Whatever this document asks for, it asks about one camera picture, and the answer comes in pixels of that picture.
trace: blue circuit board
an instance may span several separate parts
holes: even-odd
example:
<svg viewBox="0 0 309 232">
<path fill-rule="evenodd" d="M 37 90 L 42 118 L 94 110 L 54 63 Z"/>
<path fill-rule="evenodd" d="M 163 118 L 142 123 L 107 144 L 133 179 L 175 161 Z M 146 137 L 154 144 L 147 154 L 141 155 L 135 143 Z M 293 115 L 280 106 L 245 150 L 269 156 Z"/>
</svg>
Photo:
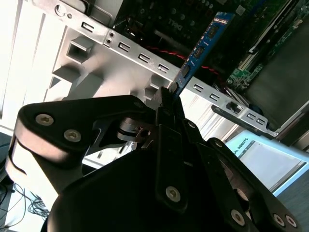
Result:
<svg viewBox="0 0 309 232">
<path fill-rule="evenodd" d="M 223 32 L 230 24 L 233 17 L 234 14 L 232 13 L 218 12 L 213 18 L 170 86 L 170 91 L 173 93 L 173 99 L 179 97 L 190 79 L 202 65 L 206 56 L 223 35 Z"/>
</svg>

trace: screw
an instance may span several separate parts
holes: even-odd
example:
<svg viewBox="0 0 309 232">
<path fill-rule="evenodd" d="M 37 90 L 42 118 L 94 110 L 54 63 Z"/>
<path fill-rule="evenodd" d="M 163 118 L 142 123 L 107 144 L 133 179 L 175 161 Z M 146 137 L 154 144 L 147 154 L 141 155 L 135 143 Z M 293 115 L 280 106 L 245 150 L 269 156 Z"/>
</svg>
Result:
<svg viewBox="0 0 309 232">
<path fill-rule="evenodd" d="M 135 101 L 134 104 L 138 107 L 138 108 L 143 108 L 143 105 L 138 102 L 138 101 Z"/>
<path fill-rule="evenodd" d="M 190 127 L 195 128 L 195 125 L 194 125 L 194 123 L 193 123 L 193 122 L 188 121 L 188 124 L 189 124 L 189 126 L 190 126 Z"/>
<path fill-rule="evenodd" d="M 168 186 L 165 190 L 165 193 L 171 201 L 173 201 L 173 202 L 179 202 L 180 201 L 180 193 L 175 187 Z"/>
<path fill-rule="evenodd" d="M 240 212 L 238 212 L 236 209 L 232 209 L 231 211 L 231 216 L 233 218 L 233 220 L 239 224 L 240 226 L 244 226 L 246 224 L 245 219 L 243 218 L 243 216 L 241 215 Z"/>
<path fill-rule="evenodd" d="M 219 141 L 214 142 L 218 147 L 222 147 L 222 144 Z"/>
<path fill-rule="evenodd" d="M 81 134 L 77 130 L 67 130 L 64 132 L 64 137 L 70 142 L 79 142 L 82 139 Z"/>
<path fill-rule="evenodd" d="M 54 123 L 54 119 L 50 115 L 40 114 L 35 117 L 35 121 L 43 126 L 50 126 Z"/>
<path fill-rule="evenodd" d="M 281 225 L 282 227 L 285 226 L 284 221 L 283 221 L 282 218 L 279 217 L 277 214 L 274 214 L 274 219 L 275 219 L 275 221 L 276 221 L 279 225 Z"/>
<path fill-rule="evenodd" d="M 297 228 L 296 222 L 289 215 L 285 215 L 285 218 L 294 228 Z"/>
</svg>

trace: cable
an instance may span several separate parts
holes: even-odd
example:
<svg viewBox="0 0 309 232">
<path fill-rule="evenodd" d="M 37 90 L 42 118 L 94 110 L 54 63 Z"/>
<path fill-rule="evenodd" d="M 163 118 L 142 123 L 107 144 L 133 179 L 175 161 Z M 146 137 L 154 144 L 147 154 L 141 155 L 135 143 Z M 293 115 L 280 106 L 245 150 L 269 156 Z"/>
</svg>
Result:
<svg viewBox="0 0 309 232">
<path fill-rule="evenodd" d="M 25 195 L 24 195 L 25 189 L 24 189 L 24 190 L 22 189 L 22 192 L 23 192 L 22 197 L 18 200 L 18 202 L 16 202 L 15 205 L 13 205 L 13 207 L 12 207 L 11 209 L 9 209 L 8 212 L 10 212 L 10 211 L 21 201 L 21 199 L 23 199 L 23 197 L 24 197 L 24 199 L 25 199 L 25 210 L 24 210 L 24 215 L 23 215 L 23 217 L 21 218 L 21 220 L 20 220 L 18 223 L 15 223 L 15 224 L 10 225 L 10 226 L 1 227 L 0 230 L 2 230 L 2 229 L 7 229 L 7 228 L 10 228 L 10 227 L 12 227 L 12 226 L 15 226 L 15 225 L 19 224 L 19 223 L 24 219 L 25 214 L 26 214 L 26 198 L 25 198 Z"/>
<path fill-rule="evenodd" d="M 181 58 L 183 60 L 186 60 L 185 56 L 182 56 L 182 55 L 178 54 L 177 52 L 170 52 L 170 51 L 167 51 L 167 50 L 160 50 L 157 47 L 151 47 L 151 46 L 147 46 L 146 48 L 150 49 L 150 50 L 158 51 L 160 53 L 166 53 L 166 54 L 169 54 L 169 55 L 177 56 L 177 57 L 179 57 L 179 58 Z M 215 69 L 212 69 L 209 66 L 201 66 L 201 68 L 208 69 L 210 72 L 212 72 L 212 73 L 214 73 L 216 75 L 219 75 L 219 73 Z"/>
<path fill-rule="evenodd" d="M 36 215 L 42 217 L 43 220 L 46 220 L 48 215 L 49 215 L 49 210 L 45 208 L 46 206 L 45 206 L 44 202 L 42 201 L 42 199 L 38 195 L 35 195 L 32 192 L 30 192 L 30 193 L 33 195 L 35 200 L 29 198 L 24 193 L 24 196 L 31 202 L 31 204 L 28 206 L 28 212 L 32 213 L 32 214 L 36 214 Z"/>
<path fill-rule="evenodd" d="M 1 202 L 0 202 L 0 206 L 2 205 L 4 199 L 6 198 L 6 196 L 8 195 L 8 188 L 3 185 L 2 183 L 0 183 L 0 186 L 4 187 L 5 188 L 5 194 L 4 194 L 4 197 L 2 198 Z"/>
</svg>

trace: green circuit board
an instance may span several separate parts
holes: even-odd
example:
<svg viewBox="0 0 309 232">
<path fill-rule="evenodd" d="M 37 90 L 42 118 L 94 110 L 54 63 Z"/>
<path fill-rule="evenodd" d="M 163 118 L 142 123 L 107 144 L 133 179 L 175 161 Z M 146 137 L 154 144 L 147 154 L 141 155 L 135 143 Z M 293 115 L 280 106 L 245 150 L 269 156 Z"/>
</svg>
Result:
<svg viewBox="0 0 309 232">
<path fill-rule="evenodd" d="M 294 31 L 298 28 L 298 26 L 303 22 L 304 18 L 309 15 L 309 2 L 307 1 L 298 11 L 296 19 L 292 22 L 288 30 L 284 33 L 284 35 L 278 40 L 278 42 L 274 45 L 271 51 L 265 57 L 265 60 L 270 60 L 285 44 L 285 42 L 293 35 Z M 263 69 L 264 64 L 260 63 L 256 66 L 253 72 L 248 70 L 240 70 L 235 69 L 233 73 L 227 80 L 227 84 L 232 87 L 234 90 L 238 92 L 242 92 L 245 90 L 252 80 L 258 76 L 260 71 Z"/>
</svg>

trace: red wire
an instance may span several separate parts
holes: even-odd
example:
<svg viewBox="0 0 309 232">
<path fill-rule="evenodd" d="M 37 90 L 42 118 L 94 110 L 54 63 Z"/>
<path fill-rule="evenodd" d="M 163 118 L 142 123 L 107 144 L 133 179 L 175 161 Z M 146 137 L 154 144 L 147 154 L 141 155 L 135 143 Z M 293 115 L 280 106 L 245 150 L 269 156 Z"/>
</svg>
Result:
<svg viewBox="0 0 309 232">
<path fill-rule="evenodd" d="M 167 50 L 160 50 L 158 47 L 151 47 L 151 46 L 147 46 L 146 47 L 147 49 L 151 49 L 151 50 L 155 50 L 155 51 L 158 51 L 158 52 L 161 52 L 161 53 L 166 53 L 166 54 L 169 54 L 169 55 L 173 55 L 173 56 L 177 56 L 183 60 L 186 60 L 186 57 L 185 56 L 182 56 L 182 55 L 179 55 L 177 52 L 170 52 L 170 51 L 167 51 Z M 201 66 L 201 68 L 203 69 L 208 69 L 210 72 L 214 73 L 217 75 L 217 78 L 220 82 L 220 84 L 222 86 L 226 86 L 225 82 L 222 80 L 220 74 L 215 70 L 215 69 L 212 69 L 210 68 L 209 66 Z"/>
<path fill-rule="evenodd" d="M 166 53 L 166 54 L 169 54 L 169 55 L 173 55 L 173 56 L 177 56 L 183 60 L 186 60 L 186 57 L 185 56 L 182 56 L 182 55 L 179 55 L 177 52 L 170 52 L 170 51 L 167 51 L 167 50 L 160 50 L 159 48 L 157 47 L 151 47 L 151 46 L 147 46 L 146 48 L 148 49 L 151 49 L 151 50 L 156 50 L 158 52 L 161 52 L 161 53 Z M 201 66 L 201 68 L 203 69 L 208 69 L 209 71 L 211 71 L 212 73 L 216 74 L 216 75 L 219 75 L 219 73 L 215 70 L 215 69 L 211 69 L 210 67 L 208 66 Z"/>
</svg>

